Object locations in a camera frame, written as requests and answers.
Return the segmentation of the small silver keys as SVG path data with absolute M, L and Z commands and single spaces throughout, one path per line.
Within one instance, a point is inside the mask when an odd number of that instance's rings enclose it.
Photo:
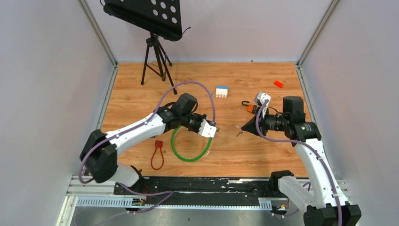
M 238 133 L 236 135 L 238 137 L 239 135 L 243 134 L 244 131 L 242 130 L 241 126 L 236 125 L 236 128 L 239 129 L 239 131 L 238 131 Z

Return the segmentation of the green cable lock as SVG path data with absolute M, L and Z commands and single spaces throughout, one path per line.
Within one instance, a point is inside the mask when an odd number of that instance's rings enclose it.
M 207 145 L 205 146 L 204 150 L 203 150 L 203 151 L 201 152 L 201 154 L 199 154 L 197 157 L 190 158 L 190 159 L 184 158 L 183 156 L 181 156 L 181 155 L 178 153 L 178 151 L 177 151 L 177 149 L 176 149 L 176 147 L 175 147 L 175 137 L 176 137 L 177 131 L 178 131 L 180 128 L 181 128 L 181 126 L 178 126 L 176 129 L 174 129 L 174 131 L 173 131 L 173 133 L 172 133 L 172 136 L 171 136 L 171 148 L 172 148 L 172 151 L 173 151 L 173 153 L 175 154 L 175 156 L 176 156 L 178 159 L 180 159 L 180 160 L 182 160 L 182 161 L 185 161 L 185 162 L 194 162 L 194 161 L 197 161 L 197 160 L 201 159 L 201 158 L 207 153 L 208 149 L 209 149 L 210 146 L 211 146 L 211 143 L 212 143 L 212 140 L 213 140 L 213 139 L 212 139 L 211 137 L 208 139 Z

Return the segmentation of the red cable lock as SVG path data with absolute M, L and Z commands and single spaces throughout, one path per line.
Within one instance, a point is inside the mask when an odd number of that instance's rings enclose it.
M 165 163 L 165 158 L 162 151 L 163 141 L 156 140 L 154 147 L 154 152 L 150 160 L 150 166 L 153 170 L 160 170 L 163 168 Z

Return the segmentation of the orange padlock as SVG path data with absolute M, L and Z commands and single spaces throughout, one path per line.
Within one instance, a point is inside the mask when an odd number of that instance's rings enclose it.
M 241 104 L 247 108 L 247 112 L 255 114 L 257 113 L 259 106 L 250 104 L 249 101 L 242 101 Z

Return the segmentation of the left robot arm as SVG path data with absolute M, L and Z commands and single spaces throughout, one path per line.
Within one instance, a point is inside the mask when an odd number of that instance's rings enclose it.
M 117 158 L 140 142 L 180 126 L 203 137 L 213 138 L 217 130 L 215 123 L 207 120 L 207 115 L 193 112 L 197 104 L 194 96 L 184 93 L 177 101 L 157 108 L 124 128 L 107 133 L 94 130 L 80 154 L 83 166 L 97 183 L 111 180 L 124 184 L 132 194 L 140 194 L 144 189 L 144 181 L 132 167 L 119 164 Z

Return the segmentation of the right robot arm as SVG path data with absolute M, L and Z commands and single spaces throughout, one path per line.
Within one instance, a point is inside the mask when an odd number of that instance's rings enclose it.
M 271 114 L 271 97 L 259 92 L 254 99 L 259 107 L 255 116 L 242 126 L 242 131 L 268 141 L 282 143 L 282 139 L 266 137 L 268 131 L 282 131 L 299 154 L 308 174 L 312 191 L 299 184 L 289 170 L 271 174 L 269 191 L 274 196 L 283 194 L 303 214 L 306 226 L 357 226 L 362 216 L 358 205 L 351 204 L 341 190 L 329 166 L 322 137 L 317 125 L 306 121 L 304 101 L 298 96 L 283 97 L 282 112 Z

